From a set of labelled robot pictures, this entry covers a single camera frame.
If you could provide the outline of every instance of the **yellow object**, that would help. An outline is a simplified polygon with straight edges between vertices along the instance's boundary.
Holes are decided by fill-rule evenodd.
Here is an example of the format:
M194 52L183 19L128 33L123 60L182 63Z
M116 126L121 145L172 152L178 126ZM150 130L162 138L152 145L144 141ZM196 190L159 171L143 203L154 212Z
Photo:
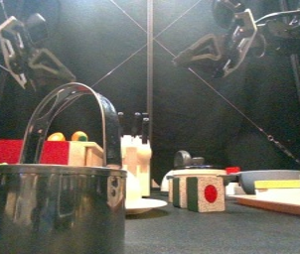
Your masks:
M300 188L300 180L269 180L254 181L255 189L286 189Z
M49 135L48 141L65 141L65 136L61 132L54 132Z
M75 131L71 137L72 141L87 141L87 135L81 131Z

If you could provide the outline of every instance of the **metal pot handle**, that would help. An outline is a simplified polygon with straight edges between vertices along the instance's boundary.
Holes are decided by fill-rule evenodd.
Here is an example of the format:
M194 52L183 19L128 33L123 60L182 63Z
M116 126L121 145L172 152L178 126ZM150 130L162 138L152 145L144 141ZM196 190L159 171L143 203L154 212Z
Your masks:
M58 86L41 100L28 122L20 164L38 164L50 122L54 116L84 94L93 95L100 108L103 165L111 168L120 168L119 121L113 106L87 85L76 82Z

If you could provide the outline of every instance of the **green object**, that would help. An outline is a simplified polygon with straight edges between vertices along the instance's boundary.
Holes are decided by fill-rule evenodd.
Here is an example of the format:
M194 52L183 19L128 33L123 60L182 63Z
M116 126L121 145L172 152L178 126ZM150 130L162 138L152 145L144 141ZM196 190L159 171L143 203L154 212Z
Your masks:
M77 140L79 140L79 141L87 141L87 137L85 137L84 135L80 135L80 136L77 137Z
M198 178L187 178L187 210L198 210Z
M180 207L179 203L179 178L172 178L172 205Z

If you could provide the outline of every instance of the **pot rim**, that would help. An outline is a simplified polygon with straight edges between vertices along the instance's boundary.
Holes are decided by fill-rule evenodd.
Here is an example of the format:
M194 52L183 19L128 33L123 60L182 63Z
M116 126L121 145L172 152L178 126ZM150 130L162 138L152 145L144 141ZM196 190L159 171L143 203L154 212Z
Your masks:
M95 175L125 178L125 171L108 167L68 166L52 164L0 165L0 174L37 174L37 175Z

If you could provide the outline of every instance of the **cube block with red circle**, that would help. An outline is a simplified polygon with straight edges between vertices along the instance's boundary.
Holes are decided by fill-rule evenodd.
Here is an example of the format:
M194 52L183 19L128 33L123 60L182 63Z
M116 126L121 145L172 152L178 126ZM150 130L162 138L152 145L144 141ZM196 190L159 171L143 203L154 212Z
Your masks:
M187 210L195 212L225 211L225 185L220 177L188 177L186 184Z

